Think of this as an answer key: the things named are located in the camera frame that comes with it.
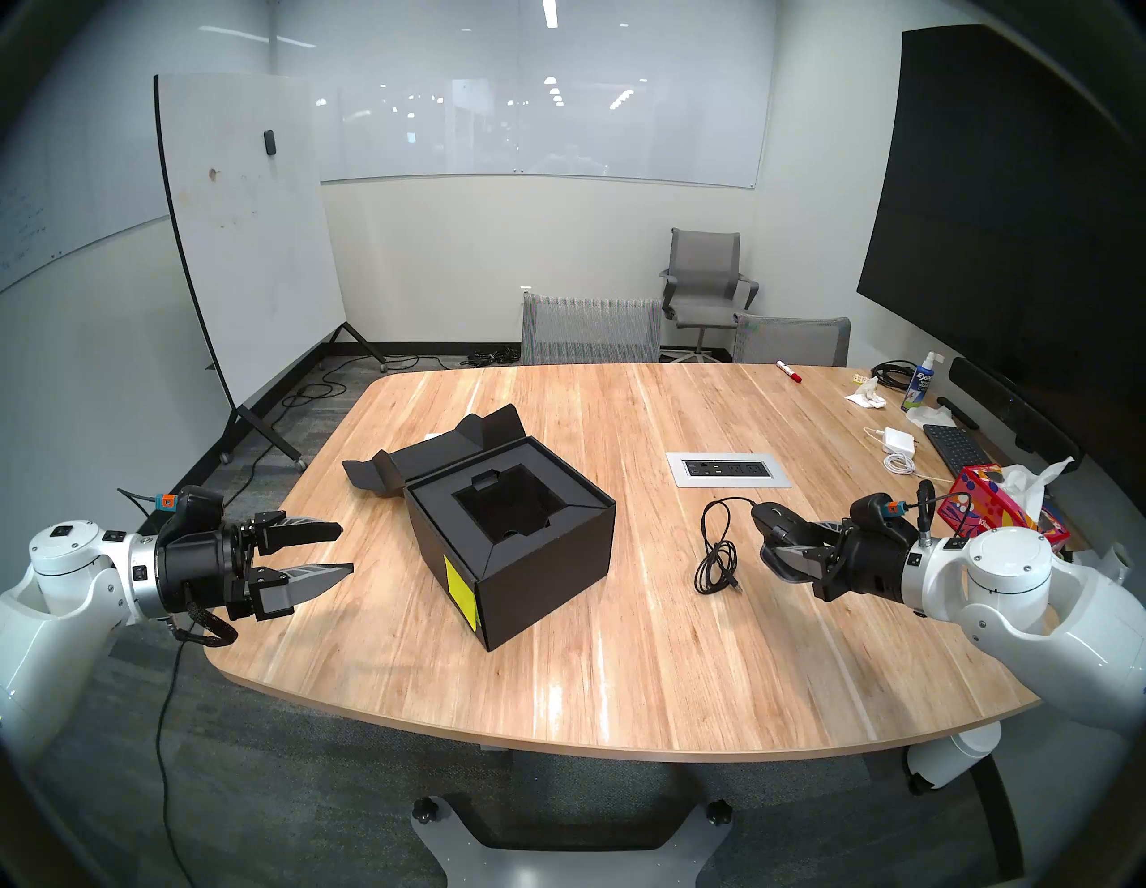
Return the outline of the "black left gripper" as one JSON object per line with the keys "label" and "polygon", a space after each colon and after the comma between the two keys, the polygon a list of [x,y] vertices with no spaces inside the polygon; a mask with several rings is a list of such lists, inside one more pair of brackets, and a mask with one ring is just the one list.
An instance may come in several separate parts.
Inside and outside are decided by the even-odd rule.
{"label": "black left gripper", "polygon": [[289,616],[354,573],[352,563],[253,567],[253,553],[340,539],[342,524],[259,512],[245,524],[173,516],[157,536],[157,591],[167,614],[223,606],[231,620]]}

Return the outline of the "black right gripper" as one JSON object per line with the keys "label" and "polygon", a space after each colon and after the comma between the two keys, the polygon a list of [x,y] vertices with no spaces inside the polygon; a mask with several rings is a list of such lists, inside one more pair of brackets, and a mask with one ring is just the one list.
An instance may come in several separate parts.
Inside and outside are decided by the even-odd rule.
{"label": "black right gripper", "polygon": [[894,529],[890,535],[862,529],[845,521],[796,521],[798,544],[766,542],[760,557],[784,582],[811,583],[822,602],[845,594],[864,594],[903,604],[902,582],[908,555],[917,543],[917,531]]}

